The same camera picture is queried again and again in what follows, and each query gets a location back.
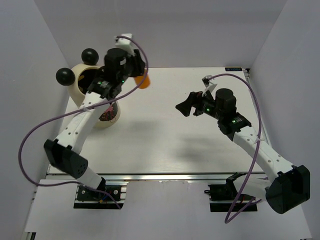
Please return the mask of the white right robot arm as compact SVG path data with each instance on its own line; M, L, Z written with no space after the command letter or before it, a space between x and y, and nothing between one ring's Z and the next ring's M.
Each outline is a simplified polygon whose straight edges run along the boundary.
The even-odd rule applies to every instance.
M310 199L310 171L304 166L295 166L281 157L268 143L259 139L252 124L236 108L237 99L232 90L218 89L215 96L211 91L194 92L177 104L176 109L185 117L194 108L194 116L207 114L217 119L220 131L256 163L267 179L250 176L242 186L246 174L235 173L226 179L226 195L236 200L243 194L266 201L278 214L284 214Z

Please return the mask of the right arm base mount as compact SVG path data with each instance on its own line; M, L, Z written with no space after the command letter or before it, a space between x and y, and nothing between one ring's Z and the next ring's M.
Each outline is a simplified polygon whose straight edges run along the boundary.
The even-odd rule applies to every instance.
M223 184L214 183L208 185L207 189L204 190L204 194L209 197L210 211L212 213L227 213L229 211L246 175L246 173L236 172L229 176ZM253 200L253 202L243 211L257 212L258 203L266 200L266 192L270 186L271 182L267 177L257 177L253 174L250 175L232 212L238 212L250 200Z

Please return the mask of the orange juice bottle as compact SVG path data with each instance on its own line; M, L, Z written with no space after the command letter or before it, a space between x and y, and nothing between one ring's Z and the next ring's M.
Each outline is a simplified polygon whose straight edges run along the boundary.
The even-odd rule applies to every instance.
M135 81L135 83L136 83L136 85L138 86L139 89L146 89L151 84L149 75L147 73L145 73L142 76L134 77L133 79L134 79L134 81Z

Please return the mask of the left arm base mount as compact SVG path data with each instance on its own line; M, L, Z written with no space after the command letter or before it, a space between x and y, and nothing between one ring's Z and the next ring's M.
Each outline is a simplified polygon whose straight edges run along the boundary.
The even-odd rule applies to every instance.
M76 189L73 208L83 210L120 210L126 199L128 182L106 181L105 192L91 191L83 185Z

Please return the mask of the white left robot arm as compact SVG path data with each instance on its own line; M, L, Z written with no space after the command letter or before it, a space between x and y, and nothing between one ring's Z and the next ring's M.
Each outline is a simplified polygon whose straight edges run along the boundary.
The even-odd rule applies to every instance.
M92 128L116 101L125 81L147 77L147 59L141 57L140 50L124 47L108 50L101 67L96 67L99 56L92 48L85 49L81 58L83 64L93 71L93 77L84 87L77 114L55 140L46 140L44 150L53 167L86 186L90 196L99 200L105 196L106 181L89 168L88 161L80 153Z

